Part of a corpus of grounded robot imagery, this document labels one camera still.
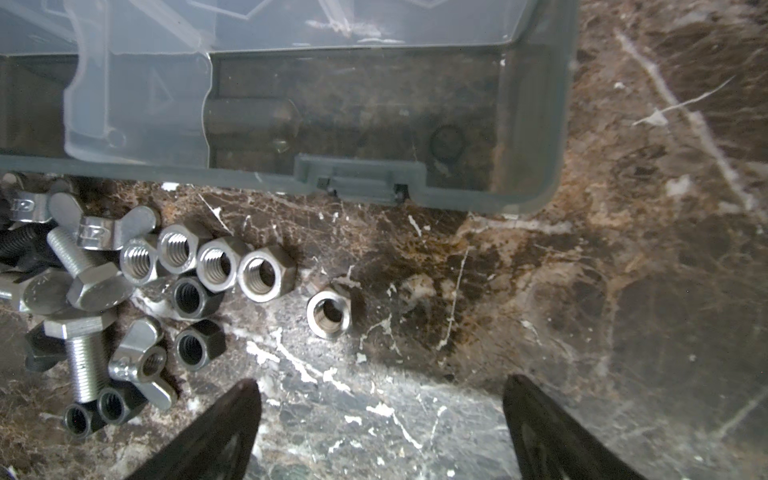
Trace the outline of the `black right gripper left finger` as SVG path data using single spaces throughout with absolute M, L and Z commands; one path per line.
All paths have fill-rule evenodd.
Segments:
M 242 379 L 129 477 L 242 479 L 261 415 L 257 381 Z

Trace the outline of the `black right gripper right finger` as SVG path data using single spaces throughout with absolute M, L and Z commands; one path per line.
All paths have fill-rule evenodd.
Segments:
M 523 479 L 640 479 L 527 376 L 510 375 L 503 412 Z

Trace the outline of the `clear grey compartment organizer box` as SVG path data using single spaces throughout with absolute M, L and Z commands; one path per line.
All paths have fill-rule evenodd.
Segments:
M 575 1 L 5 1 L 1 166 L 524 214 Z

